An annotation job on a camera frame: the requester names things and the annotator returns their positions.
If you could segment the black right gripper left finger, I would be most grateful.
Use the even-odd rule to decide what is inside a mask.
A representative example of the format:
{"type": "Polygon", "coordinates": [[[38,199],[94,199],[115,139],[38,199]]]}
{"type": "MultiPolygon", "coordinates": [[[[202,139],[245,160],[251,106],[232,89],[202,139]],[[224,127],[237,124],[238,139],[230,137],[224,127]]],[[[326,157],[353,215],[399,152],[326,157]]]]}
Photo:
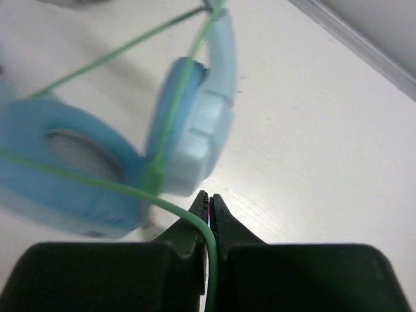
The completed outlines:
{"type": "Polygon", "coordinates": [[[198,311],[203,235],[180,219],[151,242],[43,242],[13,269],[14,311],[198,311]]]}

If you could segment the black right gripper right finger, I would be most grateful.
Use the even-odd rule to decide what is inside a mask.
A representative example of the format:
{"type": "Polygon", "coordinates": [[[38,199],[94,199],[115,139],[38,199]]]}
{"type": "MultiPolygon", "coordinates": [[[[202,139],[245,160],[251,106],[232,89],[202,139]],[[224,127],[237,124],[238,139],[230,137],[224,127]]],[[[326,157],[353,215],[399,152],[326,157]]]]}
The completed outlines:
{"type": "Polygon", "coordinates": [[[409,311],[386,256],[367,244],[268,244],[210,199],[218,311],[409,311]]]}

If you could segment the light blue headphones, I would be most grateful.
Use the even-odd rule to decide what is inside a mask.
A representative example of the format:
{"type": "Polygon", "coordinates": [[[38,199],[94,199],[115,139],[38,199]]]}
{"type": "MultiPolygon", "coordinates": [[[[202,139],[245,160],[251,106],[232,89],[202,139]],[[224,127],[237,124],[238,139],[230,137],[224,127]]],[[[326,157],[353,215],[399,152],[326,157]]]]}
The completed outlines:
{"type": "Polygon", "coordinates": [[[48,86],[18,99],[1,83],[1,207],[86,237],[118,239],[149,224],[163,192],[191,195],[207,179],[233,121],[237,58],[231,14],[208,4],[190,54],[159,94],[144,154],[48,86]]]}

